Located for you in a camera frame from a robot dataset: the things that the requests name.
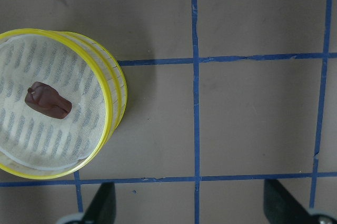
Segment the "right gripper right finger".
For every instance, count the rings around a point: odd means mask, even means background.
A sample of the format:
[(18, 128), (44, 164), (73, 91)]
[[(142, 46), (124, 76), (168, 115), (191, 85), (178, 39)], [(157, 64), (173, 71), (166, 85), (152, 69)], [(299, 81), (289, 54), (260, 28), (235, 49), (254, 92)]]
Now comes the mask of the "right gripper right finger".
[(316, 223), (308, 211), (277, 179), (266, 179), (263, 189), (263, 211), (269, 223)]

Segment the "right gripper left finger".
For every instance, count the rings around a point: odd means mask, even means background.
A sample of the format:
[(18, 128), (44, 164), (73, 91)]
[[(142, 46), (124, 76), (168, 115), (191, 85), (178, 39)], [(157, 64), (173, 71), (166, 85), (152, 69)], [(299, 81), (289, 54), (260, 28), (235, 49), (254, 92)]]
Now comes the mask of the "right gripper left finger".
[(102, 183), (83, 216), (83, 223), (114, 223), (116, 195), (113, 182)]

